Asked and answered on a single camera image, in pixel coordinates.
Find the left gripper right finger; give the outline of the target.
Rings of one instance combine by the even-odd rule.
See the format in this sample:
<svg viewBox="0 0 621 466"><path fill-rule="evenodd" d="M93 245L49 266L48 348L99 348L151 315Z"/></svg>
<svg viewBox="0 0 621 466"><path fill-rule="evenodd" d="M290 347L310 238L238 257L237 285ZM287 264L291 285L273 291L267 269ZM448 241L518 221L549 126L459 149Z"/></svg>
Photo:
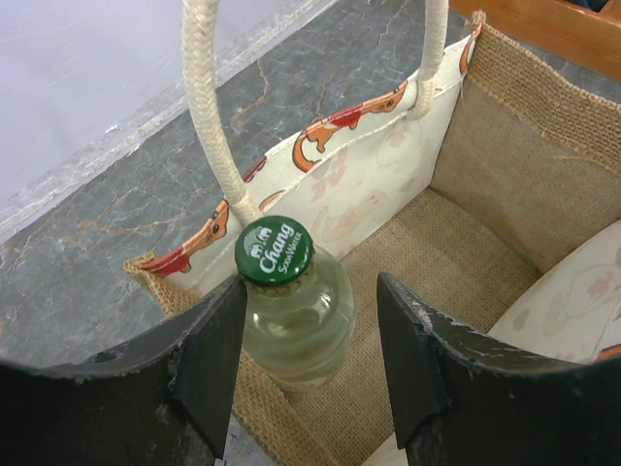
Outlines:
<svg viewBox="0 0 621 466"><path fill-rule="evenodd" d="M480 333L381 273L377 318L411 465L616 465L620 360L580 365Z"/></svg>

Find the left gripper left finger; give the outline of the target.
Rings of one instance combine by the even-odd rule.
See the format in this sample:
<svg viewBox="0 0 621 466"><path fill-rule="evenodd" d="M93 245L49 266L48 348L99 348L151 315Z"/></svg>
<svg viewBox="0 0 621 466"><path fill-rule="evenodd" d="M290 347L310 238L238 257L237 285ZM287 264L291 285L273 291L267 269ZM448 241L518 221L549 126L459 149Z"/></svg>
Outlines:
<svg viewBox="0 0 621 466"><path fill-rule="evenodd" d="M79 364L1 364L5 465L181 465L225 450L245 324L237 277Z"/></svg>

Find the patterned canvas bag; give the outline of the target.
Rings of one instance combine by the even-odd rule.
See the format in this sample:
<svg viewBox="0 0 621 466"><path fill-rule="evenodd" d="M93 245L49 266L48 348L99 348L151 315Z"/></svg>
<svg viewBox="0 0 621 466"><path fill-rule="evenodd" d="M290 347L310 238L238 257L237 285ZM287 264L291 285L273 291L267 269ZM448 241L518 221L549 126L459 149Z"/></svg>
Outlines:
<svg viewBox="0 0 621 466"><path fill-rule="evenodd" d="M182 57L223 198L179 247L125 269L169 319L239 275L235 244L262 216L294 218L339 261L356 319L326 384L282 389L245 350L244 325L230 416L278 463L411 465L397 446L385 375L381 273L521 350L580 365L620 360L617 103L569 83L484 12L446 46L448 5L430 1L417 71L240 172L215 98L216 10L213 1L184 4Z"/></svg>

